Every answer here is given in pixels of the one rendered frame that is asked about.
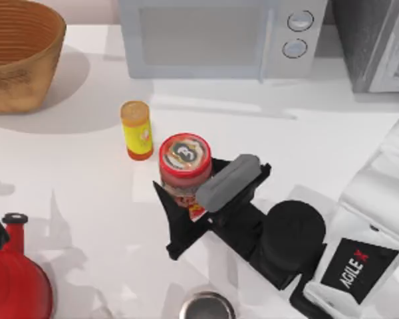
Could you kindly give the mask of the jar with red lid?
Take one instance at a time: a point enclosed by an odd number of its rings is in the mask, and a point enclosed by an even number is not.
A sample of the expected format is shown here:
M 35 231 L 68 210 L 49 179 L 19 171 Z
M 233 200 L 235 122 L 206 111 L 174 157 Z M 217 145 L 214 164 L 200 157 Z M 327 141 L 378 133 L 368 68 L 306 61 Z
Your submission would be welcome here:
M 195 134 L 175 134 L 162 143 L 159 157 L 162 187 L 188 210 L 191 221 L 197 221 L 205 209 L 197 203 L 196 192 L 212 171 L 209 144 Z

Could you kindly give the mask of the round microwave knob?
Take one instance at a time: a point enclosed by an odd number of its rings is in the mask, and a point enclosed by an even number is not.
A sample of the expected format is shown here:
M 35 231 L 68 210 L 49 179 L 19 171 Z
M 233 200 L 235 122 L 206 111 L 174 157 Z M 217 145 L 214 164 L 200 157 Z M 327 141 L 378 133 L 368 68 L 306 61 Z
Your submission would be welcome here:
M 289 15 L 287 26 L 294 32 L 303 32 L 312 27 L 314 20 L 315 18 L 310 11 L 298 11 Z
M 287 41 L 282 47 L 282 53 L 289 59 L 298 59 L 308 51 L 308 44 L 303 39 Z

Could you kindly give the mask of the metal cup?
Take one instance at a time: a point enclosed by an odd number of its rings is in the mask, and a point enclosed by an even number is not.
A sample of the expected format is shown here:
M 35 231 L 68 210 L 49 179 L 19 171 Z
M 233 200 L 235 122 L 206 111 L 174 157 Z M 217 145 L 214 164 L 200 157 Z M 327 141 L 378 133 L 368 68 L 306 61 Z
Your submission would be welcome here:
M 193 294 L 183 304 L 178 319 L 237 319 L 228 299 L 213 291 Z

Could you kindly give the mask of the woven brown basket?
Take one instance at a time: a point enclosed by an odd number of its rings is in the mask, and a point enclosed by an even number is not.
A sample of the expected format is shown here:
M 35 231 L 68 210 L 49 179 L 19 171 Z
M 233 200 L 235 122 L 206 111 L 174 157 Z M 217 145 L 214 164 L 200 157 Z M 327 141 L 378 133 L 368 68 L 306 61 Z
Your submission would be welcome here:
M 42 3 L 0 0 L 0 114 L 42 106 L 66 30 L 64 18 Z

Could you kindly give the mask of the yellow bottle with orange cap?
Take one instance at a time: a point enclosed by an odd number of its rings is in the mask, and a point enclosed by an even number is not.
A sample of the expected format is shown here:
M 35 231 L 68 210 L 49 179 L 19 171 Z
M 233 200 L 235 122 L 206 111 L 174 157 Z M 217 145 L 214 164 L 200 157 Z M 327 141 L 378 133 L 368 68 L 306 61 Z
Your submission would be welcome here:
M 128 155 L 136 161 L 148 159 L 154 151 L 149 106 L 139 100 L 127 101 L 120 119 Z

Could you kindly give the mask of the microwave oven door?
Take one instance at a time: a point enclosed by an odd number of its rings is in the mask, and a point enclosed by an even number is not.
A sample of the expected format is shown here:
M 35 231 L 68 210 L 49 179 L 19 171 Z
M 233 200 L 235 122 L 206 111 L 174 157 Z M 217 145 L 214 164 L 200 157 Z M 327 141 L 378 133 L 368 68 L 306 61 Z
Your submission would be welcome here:
M 118 0 L 132 78 L 263 78 L 269 0 Z

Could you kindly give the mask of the red kettle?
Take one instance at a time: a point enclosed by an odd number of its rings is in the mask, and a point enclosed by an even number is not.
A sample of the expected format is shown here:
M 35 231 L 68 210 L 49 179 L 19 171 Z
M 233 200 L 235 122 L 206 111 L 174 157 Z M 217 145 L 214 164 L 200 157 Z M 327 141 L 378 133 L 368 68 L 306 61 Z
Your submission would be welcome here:
M 28 217 L 7 213 L 9 240 L 0 248 L 0 319 L 51 319 L 53 290 L 44 270 L 25 255 Z

